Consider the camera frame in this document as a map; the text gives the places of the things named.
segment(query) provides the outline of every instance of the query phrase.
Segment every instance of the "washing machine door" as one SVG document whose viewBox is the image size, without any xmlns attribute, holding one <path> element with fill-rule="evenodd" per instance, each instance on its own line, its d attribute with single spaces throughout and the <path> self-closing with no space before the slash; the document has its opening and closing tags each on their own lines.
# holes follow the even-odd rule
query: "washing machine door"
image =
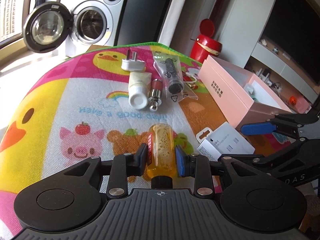
<svg viewBox="0 0 320 240">
<path fill-rule="evenodd" d="M 24 42 L 37 53 L 52 51 L 69 35 L 72 24 L 72 16 L 62 3 L 45 2 L 28 15 L 22 31 Z"/>
</svg>

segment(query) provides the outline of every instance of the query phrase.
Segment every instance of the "rainbow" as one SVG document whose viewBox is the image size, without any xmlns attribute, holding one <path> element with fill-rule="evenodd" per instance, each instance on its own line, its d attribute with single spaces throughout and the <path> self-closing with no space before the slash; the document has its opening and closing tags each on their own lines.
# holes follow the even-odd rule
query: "rainbow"
<svg viewBox="0 0 320 240">
<path fill-rule="evenodd" d="M 126 91 L 113 91 L 107 94 L 106 98 L 117 100 L 118 98 L 129 98 L 129 93 Z"/>
</svg>

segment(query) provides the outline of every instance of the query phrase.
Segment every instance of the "white tube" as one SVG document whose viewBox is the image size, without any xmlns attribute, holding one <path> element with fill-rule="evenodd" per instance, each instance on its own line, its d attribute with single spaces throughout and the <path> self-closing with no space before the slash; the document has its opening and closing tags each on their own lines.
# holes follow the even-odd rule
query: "white tube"
<svg viewBox="0 0 320 240">
<path fill-rule="evenodd" d="M 129 76 L 129 105 L 137 110 L 148 105 L 148 93 L 151 84 L 151 73 L 131 72 Z"/>
</svg>

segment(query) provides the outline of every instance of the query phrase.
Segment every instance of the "metal screw head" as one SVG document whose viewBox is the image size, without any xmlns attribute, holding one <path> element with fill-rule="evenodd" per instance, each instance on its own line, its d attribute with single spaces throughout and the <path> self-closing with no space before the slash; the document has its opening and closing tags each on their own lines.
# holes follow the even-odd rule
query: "metal screw head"
<svg viewBox="0 0 320 240">
<path fill-rule="evenodd" d="M 208 188 L 208 187 L 201 187 L 197 190 L 198 194 L 199 195 L 202 195 L 202 196 L 207 196 L 207 195 L 210 195 L 212 194 L 212 189 Z"/>
<path fill-rule="evenodd" d="M 111 190 L 109 190 L 109 194 L 112 196 L 120 196 L 124 193 L 124 190 L 119 187 L 114 187 Z"/>
</svg>

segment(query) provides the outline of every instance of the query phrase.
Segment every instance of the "paper tag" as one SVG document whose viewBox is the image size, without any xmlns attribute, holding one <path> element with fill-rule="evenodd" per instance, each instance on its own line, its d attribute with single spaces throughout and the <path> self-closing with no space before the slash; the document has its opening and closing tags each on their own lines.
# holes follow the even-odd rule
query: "paper tag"
<svg viewBox="0 0 320 240">
<path fill-rule="evenodd" d="M 198 132 L 198 133 L 196 134 L 196 138 L 197 138 L 198 142 L 201 143 L 201 142 L 208 136 L 208 134 L 211 133 L 211 132 L 212 132 L 212 130 L 211 130 L 209 127 L 206 127 L 206 128 L 204 128 L 203 130 L 201 130 L 200 132 Z M 208 133 L 208 134 L 207 134 L 206 136 L 203 136 L 203 137 L 200 139 L 201 135 L 203 135 L 203 134 L 205 134 L 205 133 Z"/>
</svg>

